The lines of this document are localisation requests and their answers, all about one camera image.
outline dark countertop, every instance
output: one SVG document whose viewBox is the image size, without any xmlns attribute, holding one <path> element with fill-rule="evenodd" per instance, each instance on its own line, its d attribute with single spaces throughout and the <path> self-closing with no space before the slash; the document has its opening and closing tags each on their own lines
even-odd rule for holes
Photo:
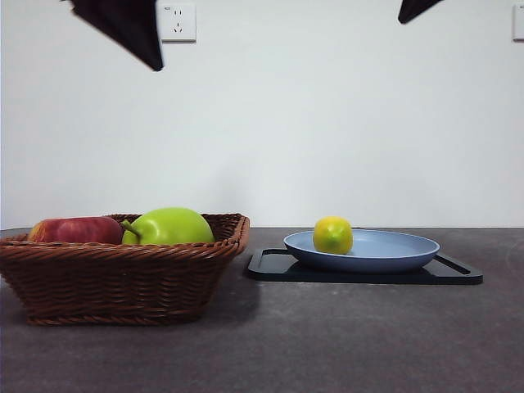
<svg viewBox="0 0 524 393">
<path fill-rule="evenodd" d="M 392 229 L 439 242 L 480 285 L 243 275 L 254 249 L 300 230 L 252 228 L 195 323 L 29 326 L 3 282 L 2 392 L 524 391 L 524 228 Z"/>
</svg>

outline yellow lemon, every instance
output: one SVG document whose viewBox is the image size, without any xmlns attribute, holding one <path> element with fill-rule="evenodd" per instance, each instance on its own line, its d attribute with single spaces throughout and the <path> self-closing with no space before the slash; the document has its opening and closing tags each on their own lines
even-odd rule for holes
<svg viewBox="0 0 524 393">
<path fill-rule="evenodd" d="M 320 219 L 314 226 L 313 245 L 316 251 L 347 254 L 353 246 L 350 222 L 335 215 Z"/>
</svg>

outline brown wicker basket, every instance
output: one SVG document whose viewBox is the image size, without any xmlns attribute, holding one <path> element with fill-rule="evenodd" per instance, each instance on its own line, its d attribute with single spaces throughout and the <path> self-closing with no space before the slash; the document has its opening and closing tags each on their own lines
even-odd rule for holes
<svg viewBox="0 0 524 393">
<path fill-rule="evenodd" d="M 110 215 L 133 222 L 140 215 Z M 174 246 L 0 240 L 0 274 L 38 325 L 194 321 L 247 244 L 249 219 L 202 215 L 215 243 Z"/>
</svg>

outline blue plate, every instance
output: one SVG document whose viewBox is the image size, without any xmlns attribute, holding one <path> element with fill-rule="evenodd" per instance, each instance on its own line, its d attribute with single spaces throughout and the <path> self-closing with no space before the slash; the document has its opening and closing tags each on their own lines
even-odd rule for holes
<svg viewBox="0 0 524 393">
<path fill-rule="evenodd" d="M 352 273 L 398 273 L 431 262 L 440 245 L 407 233 L 353 229 L 353 247 L 345 255 L 316 251 L 313 231 L 294 233 L 284 244 L 300 263 L 316 269 Z"/>
</svg>

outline black object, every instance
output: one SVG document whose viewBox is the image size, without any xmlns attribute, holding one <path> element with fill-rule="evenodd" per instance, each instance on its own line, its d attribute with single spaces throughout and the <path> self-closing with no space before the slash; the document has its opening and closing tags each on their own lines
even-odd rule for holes
<svg viewBox="0 0 524 393">
<path fill-rule="evenodd" d="M 260 281 L 360 282 L 370 284 L 480 284 L 483 275 L 447 255 L 438 253 L 424 267 L 396 274 L 339 273 L 300 264 L 286 249 L 259 249 L 246 266 L 246 275 Z"/>
<path fill-rule="evenodd" d="M 156 0 L 71 0 L 73 13 L 87 21 L 155 71 L 162 69 L 156 30 Z"/>
<path fill-rule="evenodd" d="M 410 20 L 433 7 L 441 0 L 402 0 L 399 12 L 399 22 L 408 23 Z"/>
</svg>

